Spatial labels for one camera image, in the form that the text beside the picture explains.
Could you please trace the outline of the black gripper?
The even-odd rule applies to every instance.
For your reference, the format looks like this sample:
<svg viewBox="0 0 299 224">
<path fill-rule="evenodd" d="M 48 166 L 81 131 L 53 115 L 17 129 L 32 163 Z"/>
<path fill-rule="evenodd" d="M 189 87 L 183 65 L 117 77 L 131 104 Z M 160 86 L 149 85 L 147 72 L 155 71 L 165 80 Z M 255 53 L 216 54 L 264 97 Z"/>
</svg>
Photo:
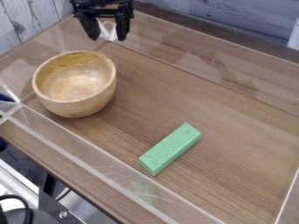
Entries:
<svg viewBox="0 0 299 224">
<path fill-rule="evenodd" d="M 135 16 L 133 0 L 69 0 L 83 29 L 92 40 L 99 39 L 100 28 L 96 18 L 116 20 L 116 36 L 119 41 L 127 39 L 129 18 Z"/>
</svg>

